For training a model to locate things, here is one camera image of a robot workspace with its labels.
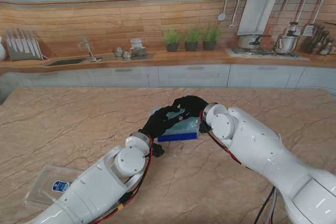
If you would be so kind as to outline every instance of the white vase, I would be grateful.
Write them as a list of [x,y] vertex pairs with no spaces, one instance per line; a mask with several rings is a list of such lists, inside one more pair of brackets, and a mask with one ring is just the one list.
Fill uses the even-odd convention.
[[6,51],[4,46],[1,44],[2,37],[0,36],[0,61],[6,58]]

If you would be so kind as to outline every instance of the gas stove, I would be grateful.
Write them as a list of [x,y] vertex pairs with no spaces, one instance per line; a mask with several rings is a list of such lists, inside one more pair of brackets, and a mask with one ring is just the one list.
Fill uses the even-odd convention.
[[244,57],[244,58],[268,58],[268,59],[290,59],[290,60],[309,60],[296,52],[290,54],[283,54],[280,52],[274,52],[271,49],[257,48],[228,48],[225,49],[231,57]]

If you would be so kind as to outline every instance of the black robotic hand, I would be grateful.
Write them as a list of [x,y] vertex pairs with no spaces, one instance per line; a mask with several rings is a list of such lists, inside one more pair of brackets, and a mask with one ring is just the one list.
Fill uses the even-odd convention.
[[178,108],[172,106],[167,106],[155,111],[155,113],[149,117],[145,126],[139,130],[139,132],[149,135],[153,139],[163,135],[167,129],[173,127],[176,123],[183,119],[181,118],[181,115],[168,119],[167,114],[169,112],[178,111],[180,111]]
[[190,117],[199,117],[201,111],[208,105],[206,101],[194,95],[178,98],[174,101],[172,107],[185,109],[183,119]]

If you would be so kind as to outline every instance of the potted herb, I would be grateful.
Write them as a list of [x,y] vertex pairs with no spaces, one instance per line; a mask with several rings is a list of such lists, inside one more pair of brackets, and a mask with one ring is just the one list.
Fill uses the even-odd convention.
[[201,31],[198,29],[194,29],[194,27],[190,27],[189,31],[186,31],[184,34],[185,42],[185,50],[186,51],[196,51],[198,41],[201,39]]
[[221,31],[219,30],[219,27],[212,26],[206,29],[203,35],[204,50],[214,50],[220,35]]
[[175,30],[174,26],[172,26],[172,28],[164,30],[163,35],[167,52],[176,52],[182,37],[181,33],[178,30]]

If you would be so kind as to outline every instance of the countertop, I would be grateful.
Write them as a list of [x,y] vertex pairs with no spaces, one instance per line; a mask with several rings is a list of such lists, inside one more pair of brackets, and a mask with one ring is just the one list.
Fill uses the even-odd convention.
[[251,64],[251,65],[284,65],[284,66],[306,66],[336,68],[336,55],[309,55],[300,53],[310,61],[287,60],[287,59],[256,59],[230,57],[223,50],[204,51],[198,50],[166,52],[157,51],[151,59],[121,61],[115,57],[106,56],[100,62],[79,63],[62,66],[46,66],[51,62],[63,58],[49,60],[21,60],[1,61],[0,74],[6,72],[52,72],[60,70],[90,69],[90,68],[121,68],[121,67],[147,67],[147,66],[173,66],[173,65],[201,65],[201,64]]
[[[20,88],[0,106],[0,223],[30,220],[22,204],[46,164],[86,169],[123,144],[149,111],[198,95],[237,106],[315,168],[336,173],[336,100],[317,89]],[[105,223],[253,223],[271,190],[206,134],[164,143],[135,199]],[[274,223],[290,224],[281,197]]]

